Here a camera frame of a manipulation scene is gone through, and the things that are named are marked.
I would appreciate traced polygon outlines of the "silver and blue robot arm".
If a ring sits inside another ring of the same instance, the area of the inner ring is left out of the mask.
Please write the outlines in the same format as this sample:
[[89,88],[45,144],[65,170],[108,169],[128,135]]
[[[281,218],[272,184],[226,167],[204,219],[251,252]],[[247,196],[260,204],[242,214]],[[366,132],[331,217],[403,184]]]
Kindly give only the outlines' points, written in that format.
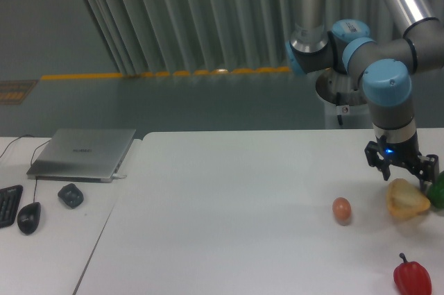
[[331,68],[344,76],[364,98],[373,123],[368,164],[384,179],[391,167],[404,168],[426,192],[438,178],[439,163],[419,150],[411,76],[443,67],[443,25],[427,0],[384,1],[401,33],[387,44],[371,39],[367,25],[353,19],[327,30],[325,0],[300,0],[287,55],[297,74]]

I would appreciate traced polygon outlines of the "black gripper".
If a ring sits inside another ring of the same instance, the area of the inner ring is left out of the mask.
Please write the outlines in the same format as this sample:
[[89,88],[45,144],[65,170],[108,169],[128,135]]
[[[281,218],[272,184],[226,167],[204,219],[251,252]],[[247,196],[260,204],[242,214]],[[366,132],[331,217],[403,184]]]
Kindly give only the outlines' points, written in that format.
[[384,180],[390,178],[389,165],[409,169],[410,173],[419,180],[420,191],[424,194],[438,178],[438,156],[421,155],[417,134],[398,143],[389,143],[383,135],[377,139],[377,143],[373,141],[367,143],[364,153],[368,165],[376,168]]

